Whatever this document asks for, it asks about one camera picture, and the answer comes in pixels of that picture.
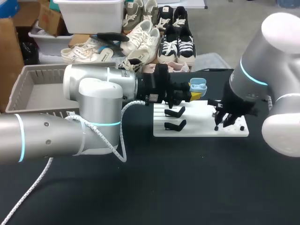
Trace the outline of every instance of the yellow part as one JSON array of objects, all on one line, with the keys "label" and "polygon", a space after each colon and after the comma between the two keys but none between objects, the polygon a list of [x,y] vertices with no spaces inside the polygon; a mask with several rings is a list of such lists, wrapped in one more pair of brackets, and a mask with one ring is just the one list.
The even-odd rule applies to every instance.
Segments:
[{"label": "yellow part", "polygon": [[192,94],[192,97],[190,99],[190,102],[200,99],[200,97],[202,95],[201,92],[191,92],[191,94]]}]

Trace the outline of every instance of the gray plastic basket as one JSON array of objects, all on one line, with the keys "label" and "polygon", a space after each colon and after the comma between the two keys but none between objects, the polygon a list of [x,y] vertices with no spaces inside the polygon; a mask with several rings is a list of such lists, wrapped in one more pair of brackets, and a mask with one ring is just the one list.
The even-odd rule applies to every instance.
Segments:
[{"label": "gray plastic basket", "polygon": [[[16,80],[5,112],[7,114],[47,113],[66,117],[67,111],[79,114],[75,101],[63,94],[63,77],[68,64],[24,66]],[[86,65],[116,68],[115,62],[88,63]]]}]

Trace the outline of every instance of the black and white sneaker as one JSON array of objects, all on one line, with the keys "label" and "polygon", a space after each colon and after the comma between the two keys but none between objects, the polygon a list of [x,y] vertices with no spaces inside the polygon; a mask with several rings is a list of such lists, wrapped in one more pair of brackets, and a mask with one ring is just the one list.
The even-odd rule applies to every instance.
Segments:
[{"label": "black and white sneaker", "polygon": [[196,49],[194,38],[188,27],[182,27],[178,36],[178,63],[187,63],[188,66],[195,64]]},{"label": "black and white sneaker", "polygon": [[160,35],[163,35],[165,29],[173,23],[173,8],[164,6],[158,8],[158,18],[156,28],[159,29]]},{"label": "black and white sneaker", "polygon": [[137,49],[131,52],[123,62],[120,63],[119,69],[137,72],[150,58],[148,49]]},{"label": "black and white sneaker", "polygon": [[173,26],[176,27],[178,32],[182,27],[188,27],[188,13],[183,6],[179,6],[175,10]]},{"label": "black and white sneaker", "polygon": [[177,37],[176,30],[169,25],[161,38],[157,60],[160,63],[176,62],[177,58]]}]

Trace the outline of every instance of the black table surface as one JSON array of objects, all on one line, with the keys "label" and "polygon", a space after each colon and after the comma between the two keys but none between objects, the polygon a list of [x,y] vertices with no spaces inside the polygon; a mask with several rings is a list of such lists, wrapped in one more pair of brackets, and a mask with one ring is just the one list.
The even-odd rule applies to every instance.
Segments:
[{"label": "black table surface", "polygon": [[[230,73],[193,74],[207,80],[203,99],[220,99]],[[299,225],[300,159],[264,142],[267,104],[256,106],[259,116],[246,116],[246,138],[157,138],[153,107],[134,105],[123,121],[126,163],[113,154],[54,158],[8,224]],[[0,166],[0,220],[46,162]]]}]

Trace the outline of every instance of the white coiled cable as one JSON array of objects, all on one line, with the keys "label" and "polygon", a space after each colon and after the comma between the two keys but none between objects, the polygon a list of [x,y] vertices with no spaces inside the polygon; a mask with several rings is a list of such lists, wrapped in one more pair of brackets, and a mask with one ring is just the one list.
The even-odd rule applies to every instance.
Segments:
[{"label": "white coiled cable", "polygon": [[[122,152],[123,152],[123,157],[117,152],[117,150],[112,146],[112,144],[109,143],[109,141],[103,136],[103,134],[97,129],[96,126],[92,125],[90,122],[87,120],[83,119],[79,115],[71,115],[67,116],[65,119],[67,120],[78,120],[80,122],[83,122],[87,127],[89,127],[92,131],[94,131],[102,140],[107,144],[107,146],[112,150],[112,152],[121,160],[123,163],[126,162],[127,156],[126,156],[126,150],[125,150],[125,144],[124,144],[124,138],[123,138],[123,130],[122,130],[122,119],[124,112],[132,105],[145,105],[144,101],[133,101],[128,103],[126,106],[121,111],[121,122],[120,122],[120,141],[121,141],[121,147],[122,147]],[[5,225],[9,219],[12,217],[12,215],[15,213],[15,211],[18,209],[18,207],[24,202],[26,197],[32,192],[32,190],[38,185],[38,183],[41,181],[41,179],[45,176],[46,172],[48,171],[51,163],[52,163],[53,158],[49,158],[48,163],[44,170],[42,171],[41,175],[37,178],[37,180],[31,185],[31,187],[26,191],[26,193],[22,196],[22,198],[17,202],[17,204],[13,207],[13,209],[9,212],[9,214],[6,216],[6,218],[3,220],[1,225]]]},{"label": "white coiled cable", "polygon": [[268,102],[268,109],[270,111],[273,108],[271,96],[268,96],[267,102]]},{"label": "white coiled cable", "polygon": [[37,180],[31,185],[31,187],[26,191],[26,193],[22,196],[22,198],[17,202],[17,204],[13,207],[13,209],[9,212],[9,214],[5,217],[4,221],[1,223],[1,225],[5,225],[9,219],[12,217],[12,215],[15,213],[15,211],[18,209],[18,207],[24,202],[26,197],[32,192],[32,190],[38,185],[38,183],[41,181],[41,179],[45,176],[46,172],[48,171],[53,158],[49,158],[47,165],[45,166],[44,170],[42,171],[41,175],[37,178]]}]

